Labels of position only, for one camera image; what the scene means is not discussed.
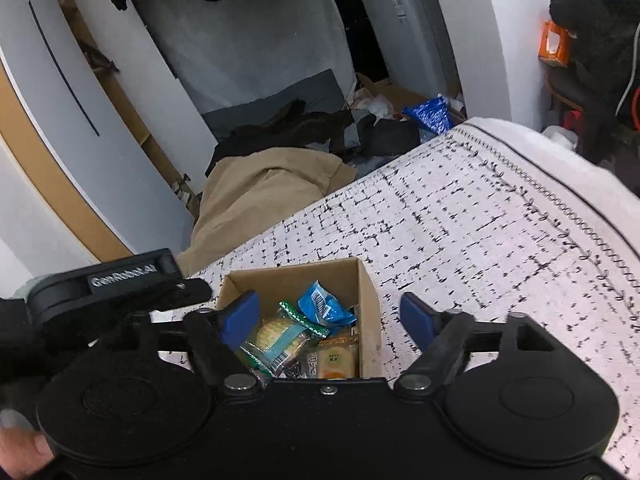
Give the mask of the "person's left hand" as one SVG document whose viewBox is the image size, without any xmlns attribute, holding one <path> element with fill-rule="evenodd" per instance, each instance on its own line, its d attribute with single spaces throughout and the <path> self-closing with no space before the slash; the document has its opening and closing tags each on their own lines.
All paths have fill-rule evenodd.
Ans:
<svg viewBox="0 0 640 480">
<path fill-rule="evenodd" d="M 24 415 L 2 408 L 0 422 L 2 479 L 28 479 L 54 460 L 46 438 Z"/>
</svg>

